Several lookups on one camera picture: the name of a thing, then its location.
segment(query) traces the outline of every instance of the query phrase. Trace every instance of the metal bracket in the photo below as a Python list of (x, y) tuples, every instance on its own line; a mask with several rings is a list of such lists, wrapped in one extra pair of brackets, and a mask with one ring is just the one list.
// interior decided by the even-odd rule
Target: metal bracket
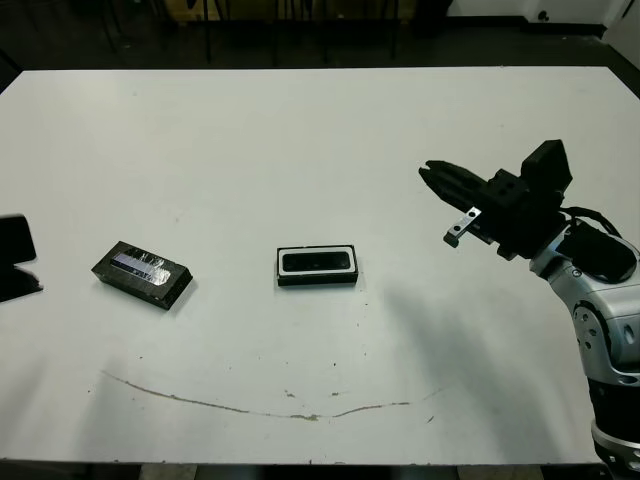
[(476, 207), (471, 207), (465, 216), (447, 231), (443, 240), (453, 248), (456, 248), (460, 244), (460, 237), (473, 225), (473, 222), (478, 219), (481, 213), (482, 211)]

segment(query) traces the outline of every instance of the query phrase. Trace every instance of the black cable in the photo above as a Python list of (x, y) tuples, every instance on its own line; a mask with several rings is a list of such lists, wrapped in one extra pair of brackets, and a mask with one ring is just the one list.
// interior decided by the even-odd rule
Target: black cable
[(560, 211), (571, 216), (572, 225), (575, 225), (575, 219), (577, 217), (590, 218), (591, 220), (595, 220), (600, 225), (602, 225), (608, 234), (615, 235), (616, 237), (622, 238), (622, 235), (620, 235), (620, 232), (618, 232), (618, 229), (614, 227), (613, 224), (609, 220), (607, 220), (605, 216), (602, 215), (600, 212), (596, 212), (595, 210), (590, 210), (588, 208), (582, 208), (582, 207), (561, 208)]

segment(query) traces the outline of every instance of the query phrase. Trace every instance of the dark floor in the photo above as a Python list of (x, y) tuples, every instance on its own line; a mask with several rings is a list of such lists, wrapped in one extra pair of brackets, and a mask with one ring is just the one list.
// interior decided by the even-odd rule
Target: dark floor
[(12, 61), (25, 70), (593, 65), (608, 66), (640, 96), (640, 71), (575, 28), (532, 31), (518, 19), (420, 31), (402, 24), (392, 55), (391, 21), (210, 22), (208, 62), (202, 23), (177, 26), (147, 2), (116, 0), (119, 33), (101, 1), (0, 0), (0, 52), (8, 57), (0, 58), (0, 91), (17, 75)]

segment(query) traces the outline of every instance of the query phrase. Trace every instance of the chair leg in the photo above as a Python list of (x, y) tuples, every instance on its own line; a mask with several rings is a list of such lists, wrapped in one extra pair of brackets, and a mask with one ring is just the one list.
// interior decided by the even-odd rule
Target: chair leg
[(273, 0), (274, 6), (274, 16), (273, 16), (273, 26), (271, 32), (271, 61), (274, 67), (278, 66), (278, 17), (280, 16), (279, 12), (279, 0)]
[(29, 0), (22, 0), (21, 3), (22, 8), (24, 9), (24, 13), (29, 19), (29, 23), (31, 23), (31, 26), (36, 32), (39, 32), (40, 29), (38, 28), (38, 22), (36, 22), (36, 17), (33, 16), (33, 10), (31, 10), (31, 2)]
[(113, 38), (111, 37), (111, 32), (109, 32), (109, 24), (107, 23), (107, 16), (104, 12), (104, 1), (100, 2), (100, 24), (102, 25), (102, 30), (104, 31), (105, 37), (107, 37), (107, 43), (109, 44), (109, 48), (112, 53), (117, 53), (116, 44), (113, 43)]
[(222, 9), (220, 8), (220, 1), (219, 1), (219, 0), (213, 0), (213, 3), (214, 3), (214, 4), (215, 4), (215, 6), (216, 6), (216, 13), (218, 14), (218, 18), (219, 18), (220, 20), (224, 20), (224, 19), (225, 19), (225, 17), (224, 17), (224, 15), (222, 14)]
[(116, 32), (118, 32), (118, 35), (122, 35), (122, 28), (120, 27), (118, 15), (116, 15), (116, 8), (113, 6), (113, 0), (107, 0), (107, 7), (109, 7), (109, 13), (113, 19), (113, 25), (116, 27)]
[(400, 0), (393, 0), (393, 30), (391, 32), (391, 60), (396, 58), (396, 43), (398, 40), (398, 9)]
[(209, 37), (209, 0), (202, 0), (204, 11), (204, 51), (207, 63), (211, 63), (211, 39)]
[(329, 63), (329, 47), (327, 46), (327, 0), (322, 1), (322, 60)]
[(13, 58), (11, 58), (7, 53), (0, 48), (0, 58), (5, 61), (7, 65), (13, 68), (16, 72), (22, 72), (22, 67), (18, 65)]

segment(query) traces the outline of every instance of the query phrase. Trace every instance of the black box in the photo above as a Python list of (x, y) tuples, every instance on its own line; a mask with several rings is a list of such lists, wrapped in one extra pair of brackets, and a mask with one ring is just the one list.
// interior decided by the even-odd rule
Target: black box
[(281, 287), (356, 283), (356, 251), (353, 245), (279, 248), (276, 275)]
[(188, 268), (124, 242), (91, 271), (100, 281), (166, 310), (193, 278)]

